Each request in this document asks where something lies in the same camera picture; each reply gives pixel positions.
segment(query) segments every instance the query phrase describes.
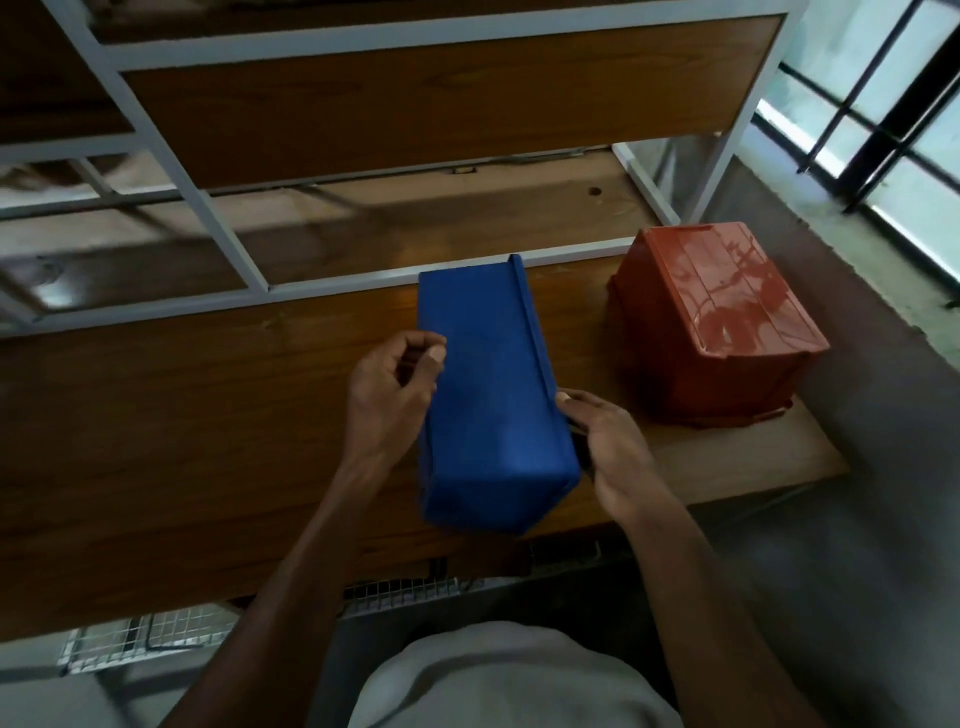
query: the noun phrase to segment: person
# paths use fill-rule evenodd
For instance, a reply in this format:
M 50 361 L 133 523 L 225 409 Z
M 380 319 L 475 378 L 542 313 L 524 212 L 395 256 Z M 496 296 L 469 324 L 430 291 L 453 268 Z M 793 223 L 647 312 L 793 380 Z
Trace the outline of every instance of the person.
M 163 725 L 303 725 L 359 523 L 420 433 L 445 344 L 404 331 L 356 365 L 343 459 L 316 514 Z M 408 645 L 368 680 L 350 726 L 823 726 L 725 586 L 631 416 L 587 392 L 561 390 L 556 403 L 588 434 L 596 496 L 633 547 L 680 714 L 613 657 L 554 630 L 493 622 Z

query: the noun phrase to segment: blue plastic bin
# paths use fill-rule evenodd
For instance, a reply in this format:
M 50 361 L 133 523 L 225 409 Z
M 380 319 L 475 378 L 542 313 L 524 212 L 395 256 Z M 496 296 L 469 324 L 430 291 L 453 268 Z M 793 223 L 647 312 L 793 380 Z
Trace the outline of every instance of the blue plastic bin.
M 423 517 L 523 533 L 580 479 L 523 261 L 422 273 L 417 311 L 447 340 L 420 436 Z

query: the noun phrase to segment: person's left hand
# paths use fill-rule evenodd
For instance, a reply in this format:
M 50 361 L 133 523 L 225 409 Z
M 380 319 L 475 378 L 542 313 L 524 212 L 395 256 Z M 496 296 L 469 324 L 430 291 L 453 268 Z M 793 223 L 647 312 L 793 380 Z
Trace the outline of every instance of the person's left hand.
M 439 333 L 401 331 L 357 363 L 342 468 L 386 476 L 420 434 L 445 358 L 446 339 Z

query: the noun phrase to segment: plastic bin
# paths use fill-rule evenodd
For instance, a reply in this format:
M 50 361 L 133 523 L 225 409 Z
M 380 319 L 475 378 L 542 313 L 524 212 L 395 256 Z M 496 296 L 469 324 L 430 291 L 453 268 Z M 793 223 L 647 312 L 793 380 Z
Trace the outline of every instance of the plastic bin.
M 743 223 L 642 231 L 608 289 L 619 368 L 661 421 L 777 416 L 829 348 Z
M 422 273 L 417 309 L 447 340 L 420 436 L 423 516 L 523 533 L 580 479 L 523 262 Z

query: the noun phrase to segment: glossy red surface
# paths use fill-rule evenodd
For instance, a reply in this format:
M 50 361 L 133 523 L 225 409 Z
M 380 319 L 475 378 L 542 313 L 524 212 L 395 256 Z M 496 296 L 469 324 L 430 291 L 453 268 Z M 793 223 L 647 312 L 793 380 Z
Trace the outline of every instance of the glossy red surface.
M 620 368 L 666 421 L 775 415 L 829 348 L 742 223 L 642 232 L 610 290 Z

